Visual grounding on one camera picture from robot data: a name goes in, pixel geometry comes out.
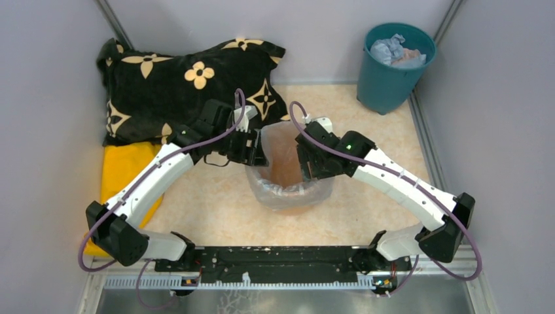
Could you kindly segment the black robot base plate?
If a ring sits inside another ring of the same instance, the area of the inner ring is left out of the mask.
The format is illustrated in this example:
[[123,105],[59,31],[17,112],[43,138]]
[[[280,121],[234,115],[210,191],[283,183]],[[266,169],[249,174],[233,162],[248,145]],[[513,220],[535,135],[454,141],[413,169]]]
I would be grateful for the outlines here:
[[408,257],[388,261],[374,249],[353,246],[202,247],[187,249],[177,261],[157,260],[158,272],[190,271],[201,283],[355,283],[359,275],[408,271]]

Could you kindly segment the teal plastic bin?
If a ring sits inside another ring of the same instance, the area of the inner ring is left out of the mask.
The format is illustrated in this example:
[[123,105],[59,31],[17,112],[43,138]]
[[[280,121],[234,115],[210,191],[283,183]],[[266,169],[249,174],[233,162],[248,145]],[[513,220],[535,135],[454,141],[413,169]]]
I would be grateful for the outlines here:
[[[370,47],[378,39],[389,39],[395,34],[405,38],[403,46],[427,55],[424,66],[397,69],[386,66],[370,55]],[[366,108],[385,115],[400,107],[410,96],[425,70],[437,54],[433,38],[424,30],[410,24],[390,22],[373,27],[365,35],[364,56],[357,81],[356,98]]]

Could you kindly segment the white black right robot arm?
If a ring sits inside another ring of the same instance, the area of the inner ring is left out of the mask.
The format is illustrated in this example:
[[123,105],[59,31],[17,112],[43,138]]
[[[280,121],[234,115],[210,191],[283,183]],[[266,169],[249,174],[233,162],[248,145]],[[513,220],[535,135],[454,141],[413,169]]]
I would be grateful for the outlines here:
[[419,220],[380,232],[368,252],[372,267],[384,270],[398,258],[417,254],[444,263],[454,259],[473,214],[472,196],[454,196],[421,180],[357,131],[335,135],[328,118],[311,121],[295,141],[304,180],[345,175],[389,196]]

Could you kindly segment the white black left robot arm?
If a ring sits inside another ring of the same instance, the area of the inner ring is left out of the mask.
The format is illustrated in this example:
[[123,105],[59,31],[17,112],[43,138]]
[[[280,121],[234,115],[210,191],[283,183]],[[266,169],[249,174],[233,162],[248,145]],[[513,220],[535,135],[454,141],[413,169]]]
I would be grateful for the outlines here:
[[155,201],[184,173],[215,152],[229,162],[267,166],[258,110],[237,101],[235,106],[209,100],[191,125],[177,126],[158,154],[125,188],[103,204],[86,209],[88,238],[116,262],[131,266],[140,260],[169,260],[181,271],[196,262],[194,244],[177,232],[148,232],[140,226]]

